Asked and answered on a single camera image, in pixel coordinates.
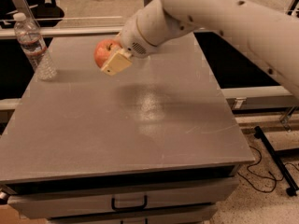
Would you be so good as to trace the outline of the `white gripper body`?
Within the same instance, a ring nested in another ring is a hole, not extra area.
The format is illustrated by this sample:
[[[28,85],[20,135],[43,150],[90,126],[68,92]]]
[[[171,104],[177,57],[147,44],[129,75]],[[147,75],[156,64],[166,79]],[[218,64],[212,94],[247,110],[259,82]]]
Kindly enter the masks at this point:
[[[121,30],[122,47],[137,58],[155,53],[162,43],[162,17],[163,12],[159,8],[138,10]]]

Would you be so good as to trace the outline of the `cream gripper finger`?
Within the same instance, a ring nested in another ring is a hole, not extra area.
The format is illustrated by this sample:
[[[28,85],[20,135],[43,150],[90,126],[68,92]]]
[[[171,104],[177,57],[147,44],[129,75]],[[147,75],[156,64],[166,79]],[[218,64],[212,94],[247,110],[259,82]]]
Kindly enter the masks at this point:
[[[115,49],[104,62],[101,71],[114,76],[132,65],[132,54],[125,49]]]

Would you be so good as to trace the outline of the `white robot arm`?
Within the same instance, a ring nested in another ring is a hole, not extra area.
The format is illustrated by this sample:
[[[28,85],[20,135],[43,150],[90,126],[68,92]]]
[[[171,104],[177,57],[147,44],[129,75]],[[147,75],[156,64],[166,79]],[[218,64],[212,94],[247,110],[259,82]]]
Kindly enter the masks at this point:
[[[299,98],[299,19],[248,0],[152,0],[118,35],[98,43],[97,66],[114,76],[168,40],[207,29]]]

